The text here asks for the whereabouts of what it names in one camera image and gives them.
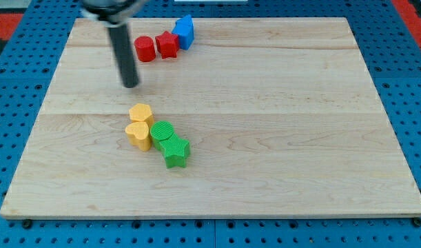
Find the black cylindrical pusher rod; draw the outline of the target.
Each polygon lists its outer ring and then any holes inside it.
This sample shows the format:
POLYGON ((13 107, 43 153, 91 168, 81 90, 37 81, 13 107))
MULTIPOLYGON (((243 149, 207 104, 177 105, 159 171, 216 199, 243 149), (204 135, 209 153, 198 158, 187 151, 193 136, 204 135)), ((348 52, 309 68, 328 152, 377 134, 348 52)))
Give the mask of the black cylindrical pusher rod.
POLYGON ((115 55, 121 82, 126 88, 134 88, 139 84, 139 77, 127 24, 124 23, 115 28, 108 28, 107 31, 115 55))

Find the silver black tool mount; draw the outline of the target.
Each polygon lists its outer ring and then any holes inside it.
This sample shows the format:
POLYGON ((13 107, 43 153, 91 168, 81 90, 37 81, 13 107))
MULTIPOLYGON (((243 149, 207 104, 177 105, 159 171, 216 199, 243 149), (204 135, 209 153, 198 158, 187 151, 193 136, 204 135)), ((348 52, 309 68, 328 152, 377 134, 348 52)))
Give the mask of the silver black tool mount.
POLYGON ((149 0, 82 0, 81 14, 105 27, 119 27, 139 12, 149 0))

